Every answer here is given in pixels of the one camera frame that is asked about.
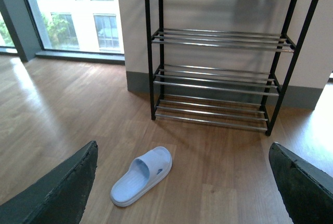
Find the hardwood floor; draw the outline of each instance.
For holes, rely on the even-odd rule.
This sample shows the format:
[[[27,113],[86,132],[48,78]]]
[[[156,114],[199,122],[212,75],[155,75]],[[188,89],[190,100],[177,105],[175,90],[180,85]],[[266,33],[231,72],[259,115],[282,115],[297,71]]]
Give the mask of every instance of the hardwood floor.
[[[314,111],[284,107],[272,136],[150,120],[148,94],[126,89],[125,67],[0,57],[0,204],[90,140],[99,146],[81,223],[292,223],[268,162],[279,142],[333,176],[333,85]],[[113,184],[156,146],[173,156],[169,175],[119,208]]]

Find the window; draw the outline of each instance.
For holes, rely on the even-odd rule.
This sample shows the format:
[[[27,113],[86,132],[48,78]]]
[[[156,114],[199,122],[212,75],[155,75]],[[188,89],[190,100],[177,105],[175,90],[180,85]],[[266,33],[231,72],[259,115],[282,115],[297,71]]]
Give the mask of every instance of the window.
[[[14,43],[9,35],[8,29],[0,13],[0,46],[14,47]]]
[[[28,1],[44,49],[124,53],[118,0]]]
[[[51,13],[43,16],[51,45],[55,49],[79,49],[78,38],[70,14]]]
[[[100,49],[119,48],[116,16],[97,16],[95,24]]]

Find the shoe rack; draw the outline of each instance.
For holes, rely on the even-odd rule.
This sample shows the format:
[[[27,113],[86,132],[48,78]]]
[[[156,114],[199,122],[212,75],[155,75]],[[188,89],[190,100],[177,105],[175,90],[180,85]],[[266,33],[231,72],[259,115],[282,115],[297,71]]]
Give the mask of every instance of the shoe rack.
[[[292,40],[288,36],[288,28],[296,3],[297,0],[290,0],[281,32],[268,34],[165,28],[163,0],[158,0],[156,5],[152,5],[150,0],[145,0],[152,120],[163,117],[177,121],[264,131],[267,136],[271,135],[318,0],[311,0],[299,37]],[[151,6],[158,7],[159,10],[159,27],[154,29],[153,33],[150,21]],[[159,45],[159,56],[153,57],[153,45]],[[164,49],[174,45],[271,52],[273,62],[267,72],[197,67],[193,64],[175,65],[168,62],[168,58],[164,56]],[[283,84],[275,75],[281,53],[287,53],[291,57]],[[159,60],[157,69],[153,69],[153,58],[154,63]],[[260,97],[261,102],[248,103],[216,97],[167,93],[173,91],[172,89],[202,90],[205,93],[210,91],[214,95],[219,93],[255,95]],[[266,103],[270,96],[277,100],[274,110],[268,112]]]

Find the slipper strap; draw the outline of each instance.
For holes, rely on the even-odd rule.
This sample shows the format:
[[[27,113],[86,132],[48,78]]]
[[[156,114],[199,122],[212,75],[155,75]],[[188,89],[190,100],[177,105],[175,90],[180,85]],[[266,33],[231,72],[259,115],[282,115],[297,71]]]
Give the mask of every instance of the slipper strap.
[[[163,156],[159,155],[154,150],[150,150],[137,158],[143,161],[148,167],[149,180],[155,178],[159,172],[162,172],[168,167],[168,161],[163,158]]]

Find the black object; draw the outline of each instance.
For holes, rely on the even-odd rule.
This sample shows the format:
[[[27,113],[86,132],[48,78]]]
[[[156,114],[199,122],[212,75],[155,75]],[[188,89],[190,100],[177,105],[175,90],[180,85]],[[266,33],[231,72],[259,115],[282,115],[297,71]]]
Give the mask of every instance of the black object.
[[[272,144],[269,159],[292,221],[333,223],[333,178],[278,143]]]
[[[0,206],[0,223],[79,223],[95,179],[97,156],[97,143],[91,141]]]
[[[167,117],[260,130],[265,131],[266,135],[271,135],[318,0],[311,1],[302,30],[298,39],[294,41],[288,36],[288,29],[297,0],[290,0],[283,28],[276,34],[165,28],[163,0],[158,0],[159,27],[157,30],[154,29],[154,32],[151,30],[150,3],[150,0],[145,0],[151,119],[155,120],[156,116]],[[156,70],[153,70],[153,44],[160,47],[159,66]],[[168,63],[168,60],[164,61],[164,48],[168,45],[246,49],[275,54],[270,71],[230,70],[195,67],[191,63]],[[278,82],[275,75],[281,52],[289,53],[291,56],[288,71],[282,79],[283,84]],[[157,88],[154,85],[160,89],[157,99],[154,93]],[[208,95],[209,98],[202,98],[202,94]],[[271,116],[266,109],[268,96],[277,98]],[[190,117],[180,117],[179,113]],[[230,119],[242,123],[230,123]]]

